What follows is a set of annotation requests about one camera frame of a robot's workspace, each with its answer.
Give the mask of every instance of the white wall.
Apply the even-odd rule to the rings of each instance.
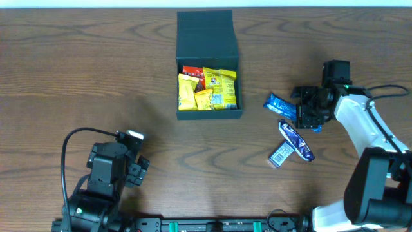
[[[412,0],[0,0],[0,8],[408,6]]]

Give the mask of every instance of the red snack packet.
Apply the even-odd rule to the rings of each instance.
[[[205,87],[205,74],[203,73],[203,68],[196,68],[196,67],[190,67],[190,66],[183,66],[183,74],[185,75],[190,75],[192,77],[197,77],[199,78],[199,84],[201,86],[197,86],[196,89],[194,90],[195,92],[204,90]]]

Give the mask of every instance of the box lid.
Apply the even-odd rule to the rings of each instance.
[[[239,57],[232,11],[178,12],[176,59]]]

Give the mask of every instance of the dark green box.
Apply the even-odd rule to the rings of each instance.
[[[234,87],[238,105],[236,110],[177,110],[178,120],[238,119],[241,117],[243,104],[239,52],[231,10],[178,12],[176,63],[178,73],[182,73],[183,66],[236,71]]]

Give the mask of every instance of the wooden table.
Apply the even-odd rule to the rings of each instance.
[[[238,120],[176,120],[175,9],[0,11],[0,230],[49,231],[63,204],[65,136],[91,126],[145,134],[151,161],[144,183],[126,189],[122,209],[164,217],[260,216],[275,208],[304,213],[343,197],[358,161],[336,121],[300,130],[316,159],[296,154],[280,169],[267,157],[282,143],[281,117],[262,108],[270,92],[320,85],[322,63],[351,61],[356,85],[412,88],[412,10],[240,8],[245,111]],[[377,103],[412,146],[412,97]],[[87,174],[95,142],[74,136],[66,159],[68,193]]]

